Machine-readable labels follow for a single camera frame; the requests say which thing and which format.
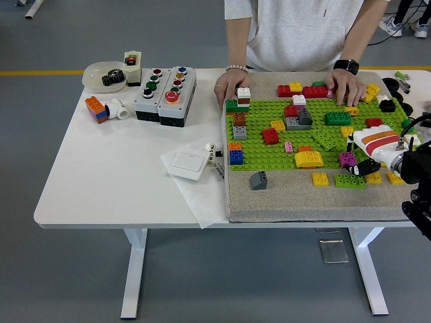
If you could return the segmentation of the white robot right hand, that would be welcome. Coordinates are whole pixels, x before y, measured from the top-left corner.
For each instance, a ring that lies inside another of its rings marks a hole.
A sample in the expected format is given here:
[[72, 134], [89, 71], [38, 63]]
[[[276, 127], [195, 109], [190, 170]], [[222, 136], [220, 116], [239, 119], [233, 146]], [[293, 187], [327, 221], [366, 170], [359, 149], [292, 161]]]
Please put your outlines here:
[[345, 167], [350, 173], [365, 176], [377, 172], [382, 163], [396, 176], [401, 175], [403, 154], [407, 144], [390, 126], [382, 124], [361, 131], [354, 131], [347, 138], [347, 151], [360, 148], [368, 159], [355, 166]]

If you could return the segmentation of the person's left hand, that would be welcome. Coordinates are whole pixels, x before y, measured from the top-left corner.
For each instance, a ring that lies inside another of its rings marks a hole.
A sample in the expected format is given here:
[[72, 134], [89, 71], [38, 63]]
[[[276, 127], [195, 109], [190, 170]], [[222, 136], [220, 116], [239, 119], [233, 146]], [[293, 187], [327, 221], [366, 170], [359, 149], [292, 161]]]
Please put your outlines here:
[[366, 95], [366, 86], [356, 76], [343, 69], [335, 69], [325, 76], [325, 84], [329, 89], [337, 88], [337, 104], [342, 105], [347, 95], [346, 106], [356, 106]]

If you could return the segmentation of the person's right hand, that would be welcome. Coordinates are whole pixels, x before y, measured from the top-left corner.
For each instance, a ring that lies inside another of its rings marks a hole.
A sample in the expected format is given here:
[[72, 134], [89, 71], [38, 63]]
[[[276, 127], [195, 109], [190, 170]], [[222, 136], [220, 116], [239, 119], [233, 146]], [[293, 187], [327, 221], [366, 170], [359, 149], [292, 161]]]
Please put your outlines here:
[[214, 94], [220, 110], [223, 110], [224, 102], [231, 100], [238, 87], [249, 87], [251, 79], [246, 71], [229, 69], [216, 80]]

